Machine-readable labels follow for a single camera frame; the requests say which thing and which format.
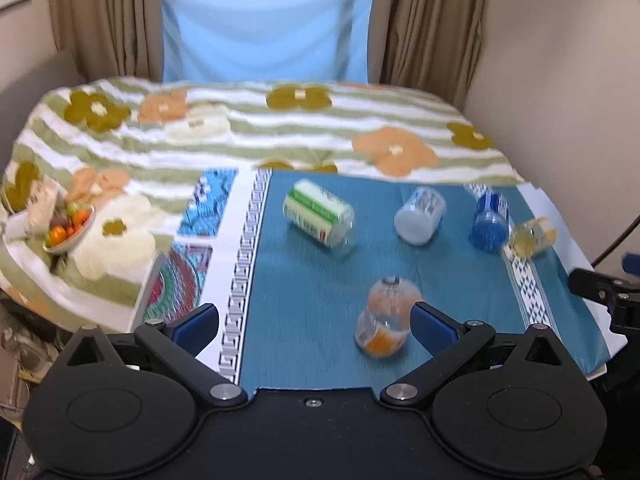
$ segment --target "round black disc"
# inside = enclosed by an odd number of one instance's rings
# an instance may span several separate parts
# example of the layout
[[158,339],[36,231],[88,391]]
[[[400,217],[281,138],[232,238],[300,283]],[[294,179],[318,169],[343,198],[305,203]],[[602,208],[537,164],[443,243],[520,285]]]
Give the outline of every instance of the round black disc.
[[440,390],[431,419],[453,453],[496,474],[547,478],[593,459],[606,418],[591,387],[506,370],[462,376]]
[[124,366],[81,368],[44,381],[25,412],[28,443],[47,468],[126,475],[166,458],[191,433],[194,401],[175,381]]

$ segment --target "yellow bottle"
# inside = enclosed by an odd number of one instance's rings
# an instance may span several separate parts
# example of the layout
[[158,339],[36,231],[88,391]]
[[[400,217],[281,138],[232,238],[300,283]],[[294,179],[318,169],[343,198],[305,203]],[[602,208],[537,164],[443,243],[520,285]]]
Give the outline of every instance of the yellow bottle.
[[558,230],[549,221],[549,218],[543,216],[514,227],[509,238],[509,247],[516,256],[531,258],[551,247],[557,239]]

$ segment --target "beige curtain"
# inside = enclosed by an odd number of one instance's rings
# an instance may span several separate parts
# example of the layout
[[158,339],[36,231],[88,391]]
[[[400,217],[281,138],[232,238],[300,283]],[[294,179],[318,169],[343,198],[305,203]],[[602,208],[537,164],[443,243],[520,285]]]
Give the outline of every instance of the beige curtain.
[[160,0],[49,0],[58,50],[89,80],[162,77]]
[[373,0],[369,80],[439,95],[462,109],[485,0]]

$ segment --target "white bottle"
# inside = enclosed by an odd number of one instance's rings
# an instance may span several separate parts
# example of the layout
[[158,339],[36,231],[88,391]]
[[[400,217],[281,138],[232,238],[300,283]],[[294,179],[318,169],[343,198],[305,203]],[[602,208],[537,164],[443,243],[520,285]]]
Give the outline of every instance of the white bottle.
[[394,227],[408,244],[424,245],[436,232],[446,210],[447,203],[435,189],[417,187],[396,213]]
[[349,243],[355,222],[355,212],[350,204],[306,178],[297,181],[284,197],[282,213],[332,250]]

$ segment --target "patterned tablecloth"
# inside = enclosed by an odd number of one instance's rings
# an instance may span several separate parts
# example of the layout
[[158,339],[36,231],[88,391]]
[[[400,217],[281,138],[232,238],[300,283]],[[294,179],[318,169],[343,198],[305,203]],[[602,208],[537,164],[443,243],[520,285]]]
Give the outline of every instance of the patterned tablecloth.
[[[414,184],[308,174],[356,211],[356,248],[338,260],[282,215],[284,195],[300,177],[205,172],[183,214],[171,271],[159,278],[147,313],[174,316],[162,310],[162,298],[172,299],[167,305],[214,303],[220,328],[198,358],[249,392],[258,386],[379,390],[430,358],[409,340],[397,356],[372,360],[353,341],[369,287],[390,274],[412,280],[425,300],[460,321],[481,319],[511,333],[548,324],[585,374],[624,345],[625,338],[609,331],[606,309],[569,293],[568,270],[588,264],[555,208],[531,185],[498,188],[513,221],[551,215],[560,235],[554,250],[524,260],[508,248],[486,254],[469,243],[475,202],[487,186],[435,186],[447,201],[446,216],[434,239],[415,248],[399,240],[392,224]],[[188,293],[176,283],[187,283]]]

